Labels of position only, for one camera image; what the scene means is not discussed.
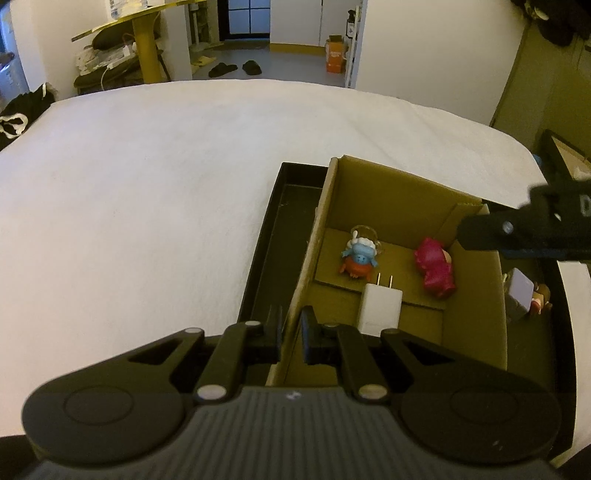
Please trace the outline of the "left black slipper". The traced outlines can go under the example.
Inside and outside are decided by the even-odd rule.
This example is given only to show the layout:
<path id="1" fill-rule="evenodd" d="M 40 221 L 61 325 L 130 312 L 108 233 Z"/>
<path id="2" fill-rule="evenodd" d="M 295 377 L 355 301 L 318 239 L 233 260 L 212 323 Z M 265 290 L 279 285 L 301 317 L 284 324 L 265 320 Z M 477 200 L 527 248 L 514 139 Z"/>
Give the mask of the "left black slipper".
<path id="1" fill-rule="evenodd" d="M 235 72 L 236 70 L 238 70 L 238 67 L 235 64 L 226 64 L 223 62 L 219 62 L 208 72 L 208 78 L 216 79 L 224 75 L 228 75 L 229 73 Z"/>

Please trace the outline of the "black slipper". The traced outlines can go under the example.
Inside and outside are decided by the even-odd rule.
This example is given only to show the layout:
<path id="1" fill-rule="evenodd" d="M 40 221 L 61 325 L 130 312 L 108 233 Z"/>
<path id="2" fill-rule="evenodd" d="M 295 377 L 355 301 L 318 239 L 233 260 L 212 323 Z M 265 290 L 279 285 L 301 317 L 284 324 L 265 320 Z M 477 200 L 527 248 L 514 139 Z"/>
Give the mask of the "black slipper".
<path id="1" fill-rule="evenodd" d="M 224 75 L 228 75 L 229 73 L 235 72 L 236 70 L 238 70 L 238 67 L 235 64 L 226 64 L 223 62 L 219 62 L 208 72 L 208 78 L 216 79 Z"/>
<path id="2" fill-rule="evenodd" d="M 255 60 L 247 60 L 245 63 L 243 63 L 242 70 L 245 71 L 245 74 L 249 76 L 259 76 L 261 73 L 263 73 L 262 68 L 260 68 L 259 64 L 257 64 Z"/>

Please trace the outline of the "blue red figurine toy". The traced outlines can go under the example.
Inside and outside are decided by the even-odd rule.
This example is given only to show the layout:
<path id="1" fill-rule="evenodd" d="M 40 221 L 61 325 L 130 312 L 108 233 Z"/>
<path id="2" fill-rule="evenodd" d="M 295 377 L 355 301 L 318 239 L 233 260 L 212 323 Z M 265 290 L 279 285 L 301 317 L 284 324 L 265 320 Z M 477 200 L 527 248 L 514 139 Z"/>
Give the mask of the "blue red figurine toy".
<path id="1" fill-rule="evenodd" d="M 339 274 L 348 274 L 353 280 L 370 281 L 379 265 L 378 256 L 381 253 L 382 244 L 374 228 L 367 225 L 353 226 L 351 238 L 341 253 Z"/>

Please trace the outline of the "black tray with paper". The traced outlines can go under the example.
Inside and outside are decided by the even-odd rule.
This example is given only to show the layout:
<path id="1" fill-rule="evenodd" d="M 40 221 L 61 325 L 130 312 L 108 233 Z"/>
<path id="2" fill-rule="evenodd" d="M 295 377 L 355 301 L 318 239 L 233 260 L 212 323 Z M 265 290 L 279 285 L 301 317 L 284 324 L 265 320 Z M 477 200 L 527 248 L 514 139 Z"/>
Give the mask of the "black tray with paper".
<path id="1" fill-rule="evenodd" d="M 560 135 L 544 130 L 539 147 L 541 170 L 549 184 L 590 180 L 590 160 Z"/>

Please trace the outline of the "black shallow tray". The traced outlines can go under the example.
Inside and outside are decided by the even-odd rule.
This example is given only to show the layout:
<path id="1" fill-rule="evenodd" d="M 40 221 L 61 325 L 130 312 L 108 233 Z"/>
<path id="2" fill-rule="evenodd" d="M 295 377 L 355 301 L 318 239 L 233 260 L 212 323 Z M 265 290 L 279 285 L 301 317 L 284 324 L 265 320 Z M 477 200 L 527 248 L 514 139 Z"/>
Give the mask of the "black shallow tray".
<path id="1" fill-rule="evenodd" d="M 256 242 L 240 319 L 264 321 L 270 306 L 282 306 L 283 328 L 287 327 L 287 310 L 304 263 L 327 174 L 324 167 L 294 163 L 280 166 Z M 481 201 L 488 213 L 502 211 L 499 204 Z M 576 411 L 575 353 L 563 280 L 554 260 L 508 258 L 500 252 L 498 255 L 502 281 L 506 273 L 518 268 L 534 284 L 544 283 L 551 291 L 549 311 L 541 315 L 531 315 L 529 311 L 522 319 L 507 322 L 506 369 L 538 383 L 556 398 L 561 423 L 552 451 L 560 454 L 572 445 Z"/>

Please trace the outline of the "white kitchen cabinet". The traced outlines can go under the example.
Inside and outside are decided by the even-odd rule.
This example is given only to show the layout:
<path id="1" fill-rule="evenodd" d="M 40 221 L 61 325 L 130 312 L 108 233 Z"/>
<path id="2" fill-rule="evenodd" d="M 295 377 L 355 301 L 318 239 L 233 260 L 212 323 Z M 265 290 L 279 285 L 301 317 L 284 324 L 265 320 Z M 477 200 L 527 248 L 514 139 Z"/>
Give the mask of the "white kitchen cabinet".
<path id="1" fill-rule="evenodd" d="M 324 54 L 329 37 L 346 37 L 349 11 L 355 11 L 360 4 L 348 0 L 271 1 L 270 50 Z"/>

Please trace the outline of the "round yellow side table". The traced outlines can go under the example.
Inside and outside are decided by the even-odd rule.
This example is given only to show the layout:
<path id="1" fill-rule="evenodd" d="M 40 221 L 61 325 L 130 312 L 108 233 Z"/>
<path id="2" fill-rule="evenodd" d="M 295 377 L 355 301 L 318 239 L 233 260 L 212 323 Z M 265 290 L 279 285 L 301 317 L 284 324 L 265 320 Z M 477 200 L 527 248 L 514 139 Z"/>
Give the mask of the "round yellow side table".
<path id="1" fill-rule="evenodd" d="M 162 83 L 161 62 L 159 61 L 154 35 L 155 21 L 159 13 L 166 9 L 199 3 L 201 3 L 201 0 L 184 0 L 170 1 L 161 5 L 151 6 L 78 33 L 71 38 L 71 42 L 76 42 L 89 35 L 100 33 L 115 25 L 130 21 L 133 29 L 133 37 L 136 43 L 137 58 L 139 60 L 144 83 Z"/>

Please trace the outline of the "pink figurine toy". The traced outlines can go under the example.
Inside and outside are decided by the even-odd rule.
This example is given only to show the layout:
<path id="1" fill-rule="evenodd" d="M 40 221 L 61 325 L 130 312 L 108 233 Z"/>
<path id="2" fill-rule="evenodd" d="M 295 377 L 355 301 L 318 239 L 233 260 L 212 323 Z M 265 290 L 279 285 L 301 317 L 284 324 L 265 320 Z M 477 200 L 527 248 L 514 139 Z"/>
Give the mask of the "pink figurine toy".
<path id="1" fill-rule="evenodd" d="M 452 257 L 440 241 L 425 238 L 414 251 L 414 258 L 423 278 L 423 288 L 428 294 L 445 300 L 455 293 Z"/>

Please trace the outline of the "black white mask garment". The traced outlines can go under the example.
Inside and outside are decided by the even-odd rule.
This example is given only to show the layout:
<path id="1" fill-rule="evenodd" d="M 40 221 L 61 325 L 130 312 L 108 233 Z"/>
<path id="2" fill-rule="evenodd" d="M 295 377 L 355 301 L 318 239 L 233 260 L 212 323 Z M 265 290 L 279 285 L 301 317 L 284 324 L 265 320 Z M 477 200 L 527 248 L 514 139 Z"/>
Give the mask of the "black white mask garment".
<path id="1" fill-rule="evenodd" d="M 54 89 L 47 82 L 11 100 L 1 112 L 0 150 L 21 137 L 54 102 Z"/>

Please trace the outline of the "purple cube toy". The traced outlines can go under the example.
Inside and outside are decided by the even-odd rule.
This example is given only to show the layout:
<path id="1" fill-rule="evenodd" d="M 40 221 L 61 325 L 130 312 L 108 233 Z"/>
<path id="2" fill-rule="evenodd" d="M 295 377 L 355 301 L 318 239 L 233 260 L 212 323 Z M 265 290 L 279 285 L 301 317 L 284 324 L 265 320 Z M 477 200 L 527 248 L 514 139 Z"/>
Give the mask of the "purple cube toy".
<path id="1" fill-rule="evenodd" d="M 503 287 L 507 322 L 522 319 L 531 308 L 533 281 L 518 268 L 513 268 L 504 275 Z"/>

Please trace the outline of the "right black slipper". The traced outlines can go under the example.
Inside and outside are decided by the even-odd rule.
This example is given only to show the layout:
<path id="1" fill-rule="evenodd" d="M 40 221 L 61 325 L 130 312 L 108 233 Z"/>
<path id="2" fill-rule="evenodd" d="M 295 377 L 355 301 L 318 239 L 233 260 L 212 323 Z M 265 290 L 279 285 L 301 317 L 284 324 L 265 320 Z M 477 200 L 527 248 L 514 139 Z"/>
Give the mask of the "right black slipper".
<path id="1" fill-rule="evenodd" d="M 259 64 L 257 64 L 255 60 L 247 60 L 245 63 L 243 63 L 242 70 L 245 71 L 245 74 L 249 76 L 259 76 L 261 73 L 263 73 L 262 68 L 260 68 Z"/>

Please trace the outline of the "brown haired doll figurine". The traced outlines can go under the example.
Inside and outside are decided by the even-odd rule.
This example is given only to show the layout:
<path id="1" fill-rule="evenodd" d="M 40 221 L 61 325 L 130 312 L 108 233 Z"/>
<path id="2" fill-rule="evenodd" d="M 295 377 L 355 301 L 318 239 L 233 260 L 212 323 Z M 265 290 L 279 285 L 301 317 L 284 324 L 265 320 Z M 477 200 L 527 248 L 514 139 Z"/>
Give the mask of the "brown haired doll figurine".
<path id="1" fill-rule="evenodd" d="M 551 291 L 544 283 L 535 283 L 530 304 L 531 315 L 541 315 L 552 308 Z"/>

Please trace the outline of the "white wall charger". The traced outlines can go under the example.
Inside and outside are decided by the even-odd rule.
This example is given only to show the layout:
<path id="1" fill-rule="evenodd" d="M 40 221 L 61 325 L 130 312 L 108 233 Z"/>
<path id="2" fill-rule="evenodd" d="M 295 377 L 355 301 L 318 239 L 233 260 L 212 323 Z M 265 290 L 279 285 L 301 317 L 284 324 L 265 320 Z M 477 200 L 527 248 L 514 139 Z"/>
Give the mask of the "white wall charger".
<path id="1" fill-rule="evenodd" d="M 403 304 L 403 291 L 392 284 L 367 283 L 358 315 L 358 329 L 362 334 L 380 337 L 383 330 L 398 328 Z"/>

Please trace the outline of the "brown cardboard box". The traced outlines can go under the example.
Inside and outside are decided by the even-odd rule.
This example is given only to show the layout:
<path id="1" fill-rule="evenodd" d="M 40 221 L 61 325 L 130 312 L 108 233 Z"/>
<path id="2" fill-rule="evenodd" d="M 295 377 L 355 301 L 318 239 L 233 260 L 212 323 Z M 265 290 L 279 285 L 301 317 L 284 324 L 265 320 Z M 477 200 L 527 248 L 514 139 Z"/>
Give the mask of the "brown cardboard box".
<path id="1" fill-rule="evenodd" d="M 479 198 L 410 173 L 351 156 L 332 159 L 270 384 L 337 382 L 331 367 L 304 364 L 298 316 L 302 307 L 311 305 L 318 322 L 355 325 L 367 282 L 402 291 L 401 330 L 505 369 L 508 340 L 500 257 L 495 251 L 466 250 L 457 240 L 465 217 L 488 212 Z M 341 269 L 342 251 L 356 226 L 370 228 L 370 237 L 381 244 L 377 268 L 369 278 L 352 279 Z M 452 259 L 457 290 L 447 300 L 424 289 L 416 266 L 414 253 L 427 238 L 443 243 Z"/>

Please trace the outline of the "orange cardboard box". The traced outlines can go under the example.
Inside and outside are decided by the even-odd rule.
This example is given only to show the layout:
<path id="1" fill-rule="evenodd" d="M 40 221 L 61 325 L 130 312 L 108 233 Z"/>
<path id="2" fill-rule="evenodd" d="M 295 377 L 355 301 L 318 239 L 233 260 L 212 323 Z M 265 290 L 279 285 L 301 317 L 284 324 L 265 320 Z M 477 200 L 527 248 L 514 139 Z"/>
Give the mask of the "orange cardboard box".
<path id="1" fill-rule="evenodd" d="M 329 35 L 325 41 L 325 68 L 329 73 L 341 74 L 345 70 L 346 43 L 342 35 Z"/>

